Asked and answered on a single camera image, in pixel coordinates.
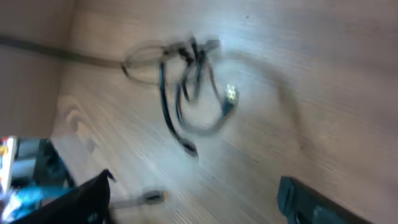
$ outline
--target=black cord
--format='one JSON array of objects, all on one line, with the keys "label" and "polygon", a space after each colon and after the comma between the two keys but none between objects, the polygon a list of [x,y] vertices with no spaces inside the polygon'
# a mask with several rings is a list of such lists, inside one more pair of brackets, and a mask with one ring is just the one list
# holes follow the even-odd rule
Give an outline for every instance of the black cord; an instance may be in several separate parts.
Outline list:
[{"label": "black cord", "polygon": [[[213,85],[213,89],[217,95],[217,97],[220,97],[218,94],[218,91],[215,87],[214,83],[214,77],[213,77],[213,72],[208,64],[208,60],[206,57],[206,53],[217,47],[218,45],[215,45],[214,42],[209,41],[205,45],[197,45],[196,40],[192,38],[190,40],[190,47],[192,48],[193,55],[187,50],[185,44],[182,43],[177,43],[177,44],[172,44],[168,47],[161,47],[163,50],[163,56],[158,58],[159,62],[159,91],[160,91],[160,102],[162,104],[162,111],[164,115],[164,119],[166,122],[167,127],[169,128],[170,133],[172,136],[182,145],[184,146],[185,150],[192,156],[197,156],[197,149],[196,146],[189,140],[182,138],[179,133],[176,131],[174,128],[172,119],[170,117],[170,111],[169,111],[169,106],[168,106],[168,101],[167,101],[167,95],[166,95],[166,63],[168,59],[174,57],[175,55],[179,55],[186,63],[185,70],[182,73],[182,76],[176,84],[176,95],[175,95],[175,112],[177,116],[177,120],[180,123],[181,127],[187,131],[194,132],[197,134],[211,134],[214,133],[215,131],[219,130],[219,128],[222,126],[224,121],[229,115],[229,112],[232,111],[234,106],[237,103],[238,99],[238,92],[236,91],[235,88],[229,87],[227,90],[226,96],[223,101],[220,101],[221,103],[221,114],[220,117],[214,122],[213,125],[211,125],[209,128],[198,128],[190,124],[184,117],[182,113],[182,107],[181,107],[181,92],[184,95],[184,98],[187,102],[189,103],[194,103],[198,99],[200,95],[200,90],[201,90],[201,82],[202,82],[202,68],[204,64],[208,65],[209,71],[210,71],[210,77]],[[135,55],[132,54],[130,55],[125,62],[122,63],[122,70],[128,78],[134,80],[134,81],[139,81],[140,80],[134,78],[127,70],[128,67],[134,66],[134,58]],[[188,81],[191,79],[189,78],[189,74],[192,71],[192,69],[196,68],[195,75],[192,78],[194,87],[193,87],[193,97],[191,97],[188,93],[187,90],[187,84]]]}]

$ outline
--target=cable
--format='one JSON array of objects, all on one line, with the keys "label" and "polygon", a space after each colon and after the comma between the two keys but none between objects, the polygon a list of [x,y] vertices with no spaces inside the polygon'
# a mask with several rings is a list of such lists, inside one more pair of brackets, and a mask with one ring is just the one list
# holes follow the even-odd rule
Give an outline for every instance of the cable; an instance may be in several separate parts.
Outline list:
[{"label": "cable", "polygon": [[[238,91],[234,86],[228,85],[226,94],[224,96],[224,99],[221,100],[220,94],[218,93],[218,90],[216,89],[215,86],[215,81],[214,81],[214,75],[213,71],[210,67],[210,64],[208,63],[206,53],[215,47],[218,46],[215,43],[215,41],[211,40],[208,41],[204,45],[198,45],[196,43],[196,40],[194,38],[190,39],[190,48],[192,49],[193,55],[188,51],[187,46],[183,42],[178,42],[176,44],[172,44],[166,47],[160,47],[163,50],[163,55],[160,56],[158,59],[152,58],[151,61],[154,62],[159,62],[159,91],[160,91],[160,102],[162,104],[162,111],[164,115],[164,119],[166,122],[166,125],[172,134],[172,136],[184,147],[185,151],[189,153],[191,156],[197,156],[197,148],[188,139],[185,139],[179,135],[177,130],[174,128],[172,119],[170,117],[170,111],[169,111],[169,104],[167,101],[167,95],[166,95],[166,61],[169,60],[170,58],[179,55],[181,59],[183,59],[186,63],[185,70],[183,71],[180,80],[176,84],[176,94],[175,94],[175,112],[176,112],[176,117],[181,125],[181,127],[184,130],[197,133],[197,134],[211,134],[214,133],[215,131],[219,130],[222,124],[225,122],[226,118],[230,114],[230,112],[233,110],[233,108],[236,106],[238,102]],[[137,66],[139,65],[139,62],[135,62],[134,58],[138,55],[138,52],[134,52],[130,56],[127,57],[127,59],[122,63],[122,70],[125,74],[126,77],[130,78],[131,80],[134,80],[136,82],[141,82],[141,80],[138,80],[137,78],[134,78],[127,70],[129,67]],[[145,62],[144,64],[147,64],[148,60],[143,60],[141,62]],[[199,128],[193,126],[191,123],[189,123],[183,113],[182,113],[182,107],[181,107],[181,92],[182,95],[184,96],[185,101],[189,103],[194,103],[197,101],[199,95],[200,95],[200,90],[201,90],[201,82],[202,82],[202,70],[203,66],[207,65],[207,68],[209,69],[209,74],[211,78],[211,84],[213,87],[213,90],[218,97],[221,105],[221,114],[219,118],[211,125],[210,127],[207,128]],[[196,68],[195,75],[194,77],[190,78],[189,74],[192,71],[192,69]],[[193,82],[193,97],[191,97],[188,93],[187,90],[187,83],[189,81]]]}]

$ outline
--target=wooden surface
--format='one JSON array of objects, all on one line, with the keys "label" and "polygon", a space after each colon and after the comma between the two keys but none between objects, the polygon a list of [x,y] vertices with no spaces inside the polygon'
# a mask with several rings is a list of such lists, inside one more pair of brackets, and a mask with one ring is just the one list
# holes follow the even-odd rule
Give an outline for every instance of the wooden surface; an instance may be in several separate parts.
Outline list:
[{"label": "wooden surface", "polygon": [[3,44],[3,37],[64,47],[74,1],[0,2],[0,136],[49,138],[62,61]]},{"label": "wooden surface", "polygon": [[[166,128],[156,86],[68,63],[52,140],[78,183],[109,168],[112,200],[170,190],[162,205],[118,210],[122,223],[286,223],[275,200],[281,175],[394,223],[397,10],[370,0],[80,1],[70,47],[85,54],[119,60],[145,40],[218,37],[217,85],[236,84],[239,105],[217,135],[187,134],[199,150],[192,159]],[[170,66],[178,74],[178,60]],[[208,79],[200,105],[184,108],[201,123],[216,116]]]}]

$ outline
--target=metal connector tip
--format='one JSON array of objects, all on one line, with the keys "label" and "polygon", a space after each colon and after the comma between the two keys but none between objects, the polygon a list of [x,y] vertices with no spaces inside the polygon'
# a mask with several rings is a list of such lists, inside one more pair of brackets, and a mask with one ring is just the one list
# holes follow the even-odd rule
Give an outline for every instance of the metal connector tip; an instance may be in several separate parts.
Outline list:
[{"label": "metal connector tip", "polygon": [[232,104],[236,104],[239,99],[239,92],[236,86],[234,85],[227,85],[226,86],[226,94],[225,98]]}]

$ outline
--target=black cable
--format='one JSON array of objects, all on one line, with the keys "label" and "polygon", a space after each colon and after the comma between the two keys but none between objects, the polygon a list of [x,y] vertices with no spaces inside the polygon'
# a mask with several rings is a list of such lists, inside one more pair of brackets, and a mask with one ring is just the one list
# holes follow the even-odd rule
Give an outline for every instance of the black cable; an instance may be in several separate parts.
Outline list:
[{"label": "black cable", "polygon": [[[184,146],[185,150],[192,156],[197,156],[197,149],[196,146],[189,140],[182,138],[179,133],[176,131],[174,128],[172,119],[170,117],[170,111],[169,111],[169,106],[168,106],[168,101],[167,101],[167,95],[166,95],[166,61],[176,55],[179,55],[186,63],[185,70],[182,73],[182,76],[180,77],[180,80],[177,82],[177,89],[176,89],[176,95],[175,95],[175,112],[177,116],[177,120],[180,123],[181,127],[187,131],[198,133],[198,134],[211,134],[215,131],[217,131],[221,125],[224,123],[226,118],[229,115],[229,112],[232,111],[234,106],[237,103],[238,99],[238,92],[236,89],[232,86],[229,86],[227,89],[226,96],[224,97],[224,100],[220,101],[221,103],[221,114],[220,117],[214,122],[213,125],[211,125],[209,128],[198,128],[193,125],[191,125],[184,117],[182,113],[182,108],[181,108],[181,92],[184,95],[184,98],[187,102],[189,103],[194,103],[199,97],[200,90],[201,90],[201,82],[202,82],[202,68],[204,64],[208,64],[206,53],[209,50],[212,50],[213,48],[217,47],[218,44],[216,44],[214,41],[208,41],[205,45],[197,45],[196,41],[194,38],[190,40],[190,47],[192,48],[193,55],[187,50],[187,46],[184,43],[177,43],[177,44],[172,44],[167,47],[161,47],[163,50],[163,55],[159,57],[157,60],[155,59],[154,61],[159,62],[159,91],[160,91],[160,102],[162,104],[162,111],[164,115],[164,119],[166,122],[166,125],[172,134],[172,136],[182,145]],[[142,82],[136,78],[134,78],[127,70],[128,67],[133,67],[135,66],[135,55],[138,55],[138,52],[135,52],[134,54],[128,56],[128,58],[125,60],[125,62],[122,63],[122,70],[128,78]],[[192,79],[189,77],[190,72],[192,71],[193,68],[196,68],[195,75],[192,77]],[[213,89],[217,95],[217,97],[220,97],[218,94],[218,91],[215,87],[214,83],[214,77],[213,77],[213,72],[211,67],[208,65],[209,71],[210,71],[210,78],[212,82]],[[193,82],[193,97],[190,97],[188,90],[187,90],[187,83],[188,81]]]}]

